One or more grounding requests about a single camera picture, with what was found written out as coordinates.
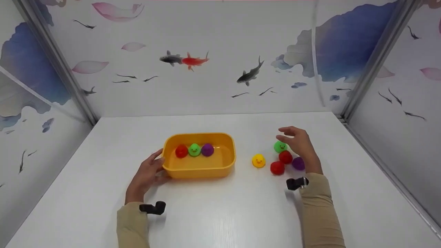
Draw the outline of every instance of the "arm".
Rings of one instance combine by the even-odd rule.
[[[344,248],[343,234],[331,198],[328,179],[323,175],[320,159],[309,135],[295,127],[280,128],[289,138],[276,138],[287,143],[305,162],[309,184],[300,190],[303,202],[303,240],[305,248]]]
[[[144,195],[155,184],[166,182],[169,177],[157,177],[156,173],[163,170],[164,159],[156,159],[162,149],[153,153],[141,163],[126,191],[125,205],[116,213],[116,234],[119,248],[150,248],[146,236],[147,213],[139,210],[144,203]]]

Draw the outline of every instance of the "hand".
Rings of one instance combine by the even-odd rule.
[[[170,177],[156,176],[156,173],[164,170],[162,167],[164,158],[156,159],[161,153],[162,149],[159,149],[141,163],[127,188],[125,204],[130,202],[144,202],[144,195],[153,184],[162,184],[170,179]]]
[[[315,153],[309,135],[305,130],[290,126],[279,128],[279,131],[283,132],[285,135],[293,136],[292,138],[289,138],[283,135],[277,135],[276,139],[283,143],[287,143],[292,151],[302,157],[305,162],[306,173],[313,172],[323,174],[320,159]]]

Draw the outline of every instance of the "green rubber duck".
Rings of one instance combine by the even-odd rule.
[[[274,150],[277,153],[281,153],[282,151],[287,150],[287,149],[288,149],[287,144],[285,144],[279,140],[274,144]]]
[[[192,157],[199,156],[199,154],[201,154],[201,147],[198,144],[193,143],[188,148],[188,154]]]

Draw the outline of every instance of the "wall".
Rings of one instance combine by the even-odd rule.
[[[395,7],[390,0],[319,2],[323,107],[312,56],[314,1],[36,2],[79,84],[92,90],[88,102],[98,116],[340,113]],[[161,61],[167,50],[183,64]],[[208,51],[208,61],[188,69],[187,52],[205,59]],[[237,83],[259,56],[257,78]]]
[[[441,224],[441,3],[432,4],[413,14],[350,125]]]
[[[12,1],[0,3],[0,46],[0,247],[4,247],[90,127]]]

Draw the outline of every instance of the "purple rubber duck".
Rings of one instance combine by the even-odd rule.
[[[292,160],[292,166],[296,170],[304,170],[305,169],[305,162],[301,157],[296,157]]]
[[[207,143],[202,146],[201,153],[202,153],[202,155],[209,157],[209,156],[213,155],[214,147],[211,144]]]

